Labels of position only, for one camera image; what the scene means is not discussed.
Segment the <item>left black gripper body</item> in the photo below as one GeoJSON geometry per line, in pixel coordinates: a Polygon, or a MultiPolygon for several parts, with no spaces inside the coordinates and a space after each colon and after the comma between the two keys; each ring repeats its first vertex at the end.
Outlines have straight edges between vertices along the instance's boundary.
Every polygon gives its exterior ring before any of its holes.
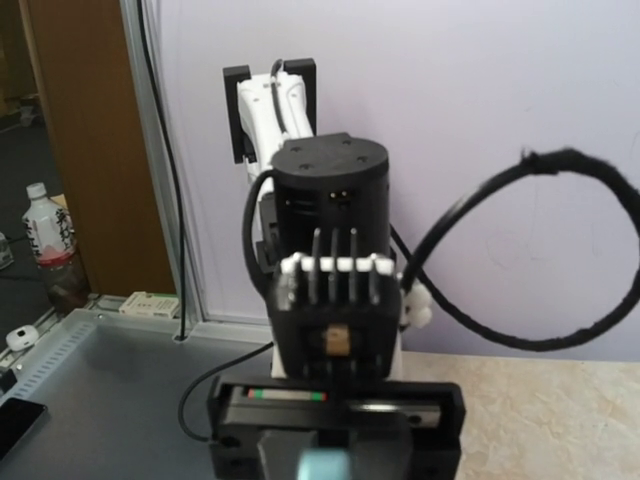
{"type": "Polygon", "coordinates": [[[350,479],[453,479],[466,408],[455,383],[386,381],[338,389],[223,375],[207,398],[218,479],[296,479],[308,449],[343,449],[350,479]]]}

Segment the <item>phone blue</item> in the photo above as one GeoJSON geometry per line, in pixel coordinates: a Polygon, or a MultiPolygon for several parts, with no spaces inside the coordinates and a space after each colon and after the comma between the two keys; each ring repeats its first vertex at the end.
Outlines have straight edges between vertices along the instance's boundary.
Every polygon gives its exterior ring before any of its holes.
{"type": "Polygon", "coordinates": [[[305,450],[299,459],[297,480],[349,480],[351,460],[343,449],[314,448],[305,450]]]}

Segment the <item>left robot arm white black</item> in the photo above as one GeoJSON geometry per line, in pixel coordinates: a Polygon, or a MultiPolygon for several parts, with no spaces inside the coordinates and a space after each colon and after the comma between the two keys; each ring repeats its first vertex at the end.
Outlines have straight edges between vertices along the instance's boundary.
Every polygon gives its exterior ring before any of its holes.
{"type": "Polygon", "coordinates": [[[392,253],[389,154],[319,134],[316,65],[223,71],[233,156],[251,187],[242,250],[263,299],[268,376],[218,376],[207,398],[220,479],[452,479],[459,386],[407,381],[401,333],[431,319],[392,253]]]}

